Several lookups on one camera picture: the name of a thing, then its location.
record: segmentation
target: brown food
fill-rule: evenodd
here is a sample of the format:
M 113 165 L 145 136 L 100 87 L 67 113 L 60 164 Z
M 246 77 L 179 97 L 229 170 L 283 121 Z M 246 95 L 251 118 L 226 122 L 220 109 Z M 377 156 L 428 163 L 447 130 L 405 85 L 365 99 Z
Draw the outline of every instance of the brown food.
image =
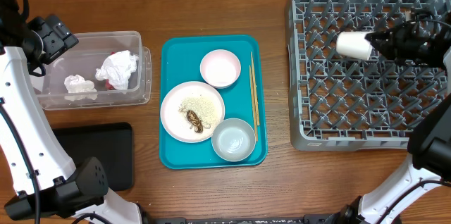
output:
M 196 113 L 192 110 L 187 111 L 186 119 L 194 126 L 194 131 L 197 133 L 202 133 L 204 131 L 204 127 L 202 126 L 202 122 L 200 118 L 196 115 Z

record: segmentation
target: plastic bin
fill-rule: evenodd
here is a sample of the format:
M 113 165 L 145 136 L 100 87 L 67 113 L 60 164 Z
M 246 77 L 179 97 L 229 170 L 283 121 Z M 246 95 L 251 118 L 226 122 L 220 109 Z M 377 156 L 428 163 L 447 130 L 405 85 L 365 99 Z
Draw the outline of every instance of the plastic bin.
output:
M 52 64 L 45 66 L 44 77 L 33 77 L 32 85 L 43 109 L 96 108 L 145 104 L 150 100 L 152 64 L 148 48 L 143 47 L 141 36 L 134 31 L 95 32 L 75 34 L 79 43 Z M 95 78 L 96 68 L 112 52 L 129 50 L 138 56 L 138 67 L 129 79 L 127 90 L 107 90 L 105 80 Z M 94 83 L 97 92 L 69 94 L 64 80 L 69 75 L 81 75 Z M 70 97 L 96 94 L 95 100 Z
M 290 134 L 299 150 L 405 149 L 409 134 L 444 98 L 445 72 L 398 66 L 373 52 L 342 57 L 343 30 L 386 30 L 411 7 L 436 19 L 451 0 L 288 0 Z M 433 24 L 421 28 L 428 35 Z

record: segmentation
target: clear plastic container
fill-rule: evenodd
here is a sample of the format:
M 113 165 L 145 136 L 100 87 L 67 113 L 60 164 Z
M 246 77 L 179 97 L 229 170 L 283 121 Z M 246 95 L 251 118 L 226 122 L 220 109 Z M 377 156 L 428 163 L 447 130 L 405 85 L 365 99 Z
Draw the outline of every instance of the clear plastic container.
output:
M 32 85 L 43 109 L 97 108 L 145 104 L 150 100 L 152 62 L 150 51 L 143 47 L 141 36 L 135 31 L 95 32 L 75 34 L 80 41 L 52 64 L 45 66 L 47 74 L 32 76 Z M 105 80 L 95 78 L 96 68 L 113 52 L 129 50 L 138 56 L 138 67 L 128 81 L 127 90 L 107 90 Z M 94 83 L 97 92 L 69 94 L 64 80 L 80 75 Z M 96 94 L 95 100 L 77 97 Z

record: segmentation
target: black mat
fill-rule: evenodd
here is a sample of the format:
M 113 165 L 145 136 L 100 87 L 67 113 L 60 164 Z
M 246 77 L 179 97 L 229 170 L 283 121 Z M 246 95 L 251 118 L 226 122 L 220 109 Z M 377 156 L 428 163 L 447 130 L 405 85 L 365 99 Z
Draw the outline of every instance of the black mat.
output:
M 76 165 L 88 157 L 98 158 L 113 191 L 133 186 L 133 131 L 130 124 L 56 129 L 54 133 Z

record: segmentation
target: crumpled tissue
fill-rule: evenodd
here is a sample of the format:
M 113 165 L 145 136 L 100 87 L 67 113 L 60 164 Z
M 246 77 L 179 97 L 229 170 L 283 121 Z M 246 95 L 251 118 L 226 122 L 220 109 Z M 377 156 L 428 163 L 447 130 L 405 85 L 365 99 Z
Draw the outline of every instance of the crumpled tissue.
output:
M 70 75 L 65 78 L 64 85 L 68 90 L 69 94 L 72 93 L 85 93 L 85 92 L 97 92 L 94 88 L 94 83 L 90 80 L 85 80 L 84 77 L 79 75 Z M 87 94 L 87 95 L 79 95 L 79 96 L 68 96 L 64 97 L 64 99 L 69 101 L 77 101 L 84 98 L 89 98 L 92 100 L 97 99 L 96 94 Z
M 108 80 L 117 90 L 128 89 L 128 79 L 136 72 L 138 57 L 130 51 L 119 51 L 105 59 L 100 69 L 96 69 L 97 80 Z

